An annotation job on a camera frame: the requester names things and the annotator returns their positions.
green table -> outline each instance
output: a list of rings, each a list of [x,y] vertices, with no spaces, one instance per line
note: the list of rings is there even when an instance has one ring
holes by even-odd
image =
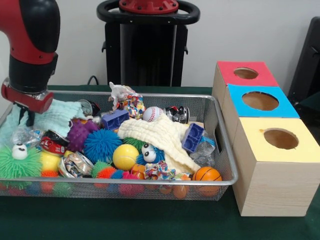
[[[109,91],[107,86],[51,90]],[[200,87],[137,92],[211,94]],[[319,240],[320,191],[306,217],[241,217],[230,187],[218,202],[0,197],[0,239]]]

yellow ball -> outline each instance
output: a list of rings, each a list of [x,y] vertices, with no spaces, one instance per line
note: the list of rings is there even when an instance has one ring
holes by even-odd
[[[112,160],[117,169],[129,171],[135,165],[138,155],[134,146],[123,144],[114,151]]]
[[[55,171],[58,172],[58,164],[60,162],[60,157],[52,155],[48,152],[41,152],[42,161],[42,171]]]

white fabric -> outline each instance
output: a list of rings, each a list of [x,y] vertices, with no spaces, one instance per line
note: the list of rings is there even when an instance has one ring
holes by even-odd
[[[187,125],[172,122],[165,114],[162,114],[152,122],[141,119],[127,120],[121,124],[118,136],[121,139],[135,138],[163,150],[169,169],[175,169],[177,174],[193,174],[200,166],[182,148],[181,140],[187,129]]]

light blue cloth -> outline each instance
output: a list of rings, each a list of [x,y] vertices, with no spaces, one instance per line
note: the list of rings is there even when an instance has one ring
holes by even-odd
[[[10,144],[11,136],[16,128],[25,126],[28,120],[28,112],[25,112],[19,125],[20,107],[13,105],[11,113],[6,117],[0,128],[0,147]],[[53,130],[59,135],[66,137],[70,131],[71,119],[86,119],[80,102],[65,102],[53,100],[49,109],[43,114],[35,114],[34,129],[47,131]]]

shape sorter box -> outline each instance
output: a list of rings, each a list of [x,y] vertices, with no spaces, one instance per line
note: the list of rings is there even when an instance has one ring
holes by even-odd
[[[261,61],[218,61],[215,67],[212,96],[223,108],[228,85],[277,87],[278,83],[267,65]]]
[[[241,216],[305,216],[320,183],[320,147],[298,118],[240,117],[232,186]]]
[[[277,86],[228,86],[222,114],[231,146],[239,117],[299,118],[286,95]]]

